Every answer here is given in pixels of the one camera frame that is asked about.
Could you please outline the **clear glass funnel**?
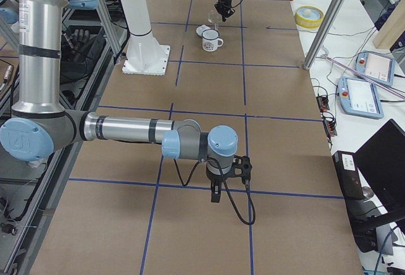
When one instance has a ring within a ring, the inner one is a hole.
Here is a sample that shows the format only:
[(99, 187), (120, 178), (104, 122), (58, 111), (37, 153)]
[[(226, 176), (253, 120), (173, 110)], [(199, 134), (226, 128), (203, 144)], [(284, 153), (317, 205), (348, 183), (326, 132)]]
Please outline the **clear glass funnel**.
[(219, 24), (222, 21), (221, 15), (214, 9), (207, 13), (208, 21), (214, 25), (214, 29), (218, 31)]

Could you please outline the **white mug lid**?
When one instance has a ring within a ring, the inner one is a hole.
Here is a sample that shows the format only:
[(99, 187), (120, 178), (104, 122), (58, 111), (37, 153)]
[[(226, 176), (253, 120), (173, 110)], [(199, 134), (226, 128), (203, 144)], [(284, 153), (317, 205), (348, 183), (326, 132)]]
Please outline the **white mug lid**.
[(201, 37), (203, 32), (206, 30), (210, 30), (211, 28), (207, 25), (201, 25), (199, 27), (196, 28), (196, 34)]

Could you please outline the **white enamel mug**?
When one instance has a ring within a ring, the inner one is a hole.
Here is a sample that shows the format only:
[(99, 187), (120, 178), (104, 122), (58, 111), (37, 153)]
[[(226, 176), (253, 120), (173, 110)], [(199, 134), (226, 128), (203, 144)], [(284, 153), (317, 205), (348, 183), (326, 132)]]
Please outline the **white enamel mug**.
[(223, 46), (223, 39), (215, 29), (207, 29), (202, 32), (202, 48), (206, 52), (215, 52)]

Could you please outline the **yellow tape roll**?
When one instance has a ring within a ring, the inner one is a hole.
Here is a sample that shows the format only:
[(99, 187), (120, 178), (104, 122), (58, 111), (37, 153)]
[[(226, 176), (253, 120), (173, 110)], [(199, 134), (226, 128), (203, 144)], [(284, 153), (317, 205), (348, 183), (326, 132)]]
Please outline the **yellow tape roll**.
[(303, 28), (318, 28), (324, 18), (321, 9), (314, 6), (300, 6), (296, 9), (294, 19), (296, 24)]

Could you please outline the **brown paper table cover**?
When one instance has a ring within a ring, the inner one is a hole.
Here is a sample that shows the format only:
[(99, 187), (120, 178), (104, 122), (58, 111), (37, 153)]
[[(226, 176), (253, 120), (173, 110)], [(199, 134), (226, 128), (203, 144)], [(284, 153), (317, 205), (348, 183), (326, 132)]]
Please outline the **brown paper table cover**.
[(252, 164), (211, 200), (204, 164), (151, 144), (83, 144), (32, 274), (361, 274), (289, 0), (244, 0), (204, 52), (216, 0), (147, 0), (163, 76), (112, 72), (97, 112), (180, 122), (193, 147), (232, 127)]

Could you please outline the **near orange black connector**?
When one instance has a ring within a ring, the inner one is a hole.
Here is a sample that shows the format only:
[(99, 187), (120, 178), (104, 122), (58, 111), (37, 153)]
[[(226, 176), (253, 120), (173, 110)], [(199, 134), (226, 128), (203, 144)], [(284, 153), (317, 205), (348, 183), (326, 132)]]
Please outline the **near orange black connector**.
[(321, 115), (321, 117), (323, 120), (325, 133), (329, 137), (337, 136), (337, 130), (336, 130), (337, 122), (336, 122), (335, 116), (332, 113), (323, 113)]

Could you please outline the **orange black connector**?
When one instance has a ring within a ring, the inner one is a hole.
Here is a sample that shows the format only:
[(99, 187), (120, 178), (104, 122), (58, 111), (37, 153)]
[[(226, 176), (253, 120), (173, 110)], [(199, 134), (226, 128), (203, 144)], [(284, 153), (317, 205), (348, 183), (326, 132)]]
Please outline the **orange black connector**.
[(323, 120), (325, 133), (329, 137), (337, 136), (337, 130), (336, 130), (337, 122), (336, 122), (335, 116), (332, 113), (323, 113), (321, 115), (321, 117)]
[(329, 98), (328, 98), (328, 92), (325, 91), (324, 94), (320, 94), (319, 92), (316, 95), (316, 101), (318, 104), (318, 108), (321, 112), (323, 111), (329, 111)]

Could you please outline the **far orange black connector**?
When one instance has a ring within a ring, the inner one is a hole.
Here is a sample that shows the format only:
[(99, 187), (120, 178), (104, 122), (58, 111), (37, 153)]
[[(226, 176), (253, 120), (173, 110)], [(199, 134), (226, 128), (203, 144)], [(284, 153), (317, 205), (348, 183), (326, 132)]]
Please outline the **far orange black connector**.
[(328, 92), (325, 91), (324, 94), (320, 94), (319, 92), (316, 95), (316, 101), (318, 104), (318, 108), (321, 112), (323, 111), (329, 111), (329, 98), (328, 98)]

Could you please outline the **black computer box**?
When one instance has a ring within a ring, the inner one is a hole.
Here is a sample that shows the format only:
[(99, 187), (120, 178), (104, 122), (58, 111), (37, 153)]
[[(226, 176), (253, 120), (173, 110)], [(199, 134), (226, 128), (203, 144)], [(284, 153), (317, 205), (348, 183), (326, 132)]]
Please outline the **black computer box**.
[(345, 199), (363, 200), (363, 190), (354, 154), (338, 150), (332, 156), (340, 189)]

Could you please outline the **far teach pendant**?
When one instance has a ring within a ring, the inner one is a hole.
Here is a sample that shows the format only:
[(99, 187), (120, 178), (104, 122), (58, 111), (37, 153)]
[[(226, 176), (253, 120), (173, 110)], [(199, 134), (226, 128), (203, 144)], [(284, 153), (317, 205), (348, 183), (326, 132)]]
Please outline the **far teach pendant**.
[(395, 60), (391, 57), (373, 51), (363, 51), (357, 55), (355, 69), (382, 85), (393, 85)]

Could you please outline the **teach pendant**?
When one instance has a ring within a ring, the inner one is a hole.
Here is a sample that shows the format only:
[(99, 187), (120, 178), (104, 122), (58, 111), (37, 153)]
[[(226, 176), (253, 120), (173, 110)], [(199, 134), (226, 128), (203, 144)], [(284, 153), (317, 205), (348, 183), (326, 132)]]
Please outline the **teach pendant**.
[(346, 114), (371, 119), (384, 117), (377, 87), (360, 78), (342, 76), (338, 82), (339, 101)]
[(393, 85), (395, 60), (391, 57), (373, 51), (363, 51), (357, 55), (355, 69), (382, 85)]

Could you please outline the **near teach pendant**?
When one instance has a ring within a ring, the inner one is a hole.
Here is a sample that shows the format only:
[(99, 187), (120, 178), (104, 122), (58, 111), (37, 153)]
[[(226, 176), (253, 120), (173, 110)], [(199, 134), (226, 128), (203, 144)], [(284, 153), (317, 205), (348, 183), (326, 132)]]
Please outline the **near teach pendant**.
[(342, 76), (338, 82), (339, 101), (346, 114), (371, 119), (384, 117), (377, 87), (360, 78)]

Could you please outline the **black laptop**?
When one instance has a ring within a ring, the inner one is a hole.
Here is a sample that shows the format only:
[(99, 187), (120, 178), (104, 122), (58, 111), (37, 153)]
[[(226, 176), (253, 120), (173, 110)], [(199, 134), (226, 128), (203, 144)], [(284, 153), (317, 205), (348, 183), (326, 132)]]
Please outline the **black laptop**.
[(394, 236), (386, 236), (389, 224), (404, 231), (404, 130), (394, 119), (388, 120), (355, 152), (354, 163), (387, 210), (382, 214), (347, 205), (356, 244), (362, 252), (392, 255)]

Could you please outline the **aluminium frame post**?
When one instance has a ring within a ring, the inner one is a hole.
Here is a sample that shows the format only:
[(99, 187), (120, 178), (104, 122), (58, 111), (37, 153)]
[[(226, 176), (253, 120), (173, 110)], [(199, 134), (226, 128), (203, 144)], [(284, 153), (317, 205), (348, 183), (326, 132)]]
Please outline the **aluminium frame post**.
[(320, 51), (344, 1), (345, 0), (331, 0), (331, 3), (327, 9), (325, 17), (317, 31), (317, 34), (315, 35), (315, 38), (309, 48), (307, 56), (303, 62), (303, 68), (305, 70), (309, 70), (311, 68), (312, 64), (314, 63), (315, 58), (317, 57), (318, 52)]

